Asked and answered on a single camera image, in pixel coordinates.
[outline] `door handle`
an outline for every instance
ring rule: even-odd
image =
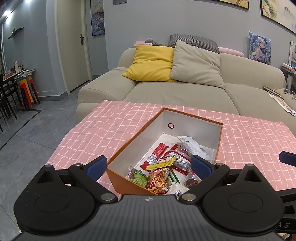
[[[83,45],[83,35],[82,34],[80,34],[80,39],[81,39],[81,45]]]

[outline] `yellow pillow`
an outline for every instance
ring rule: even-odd
[[[167,81],[173,65],[174,48],[166,46],[136,45],[132,65],[122,74],[136,81]]]

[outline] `pink checkered tablecloth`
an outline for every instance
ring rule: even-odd
[[[171,105],[103,101],[66,134],[47,163],[67,169],[100,155],[109,159],[163,107],[224,124],[217,162],[238,169],[253,163],[275,190],[296,187],[296,167],[278,159],[282,151],[296,153],[296,138],[283,123]],[[98,182],[117,194],[106,173]]]

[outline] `beige pillow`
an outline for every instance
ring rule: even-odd
[[[220,74],[220,54],[177,40],[170,78],[225,89]]]

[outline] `sofa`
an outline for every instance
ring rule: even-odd
[[[263,86],[279,92],[296,110],[281,70],[247,58],[221,53],[220,73],[225,90],[191,83],[137,82],[122,76],[132,64],[135,48],[127,49],[117,68],[93,80],[79,91],[76,120],[83,120],[103,100],[180,105],[283,122],[296,136],[296,117],[286,112]]]

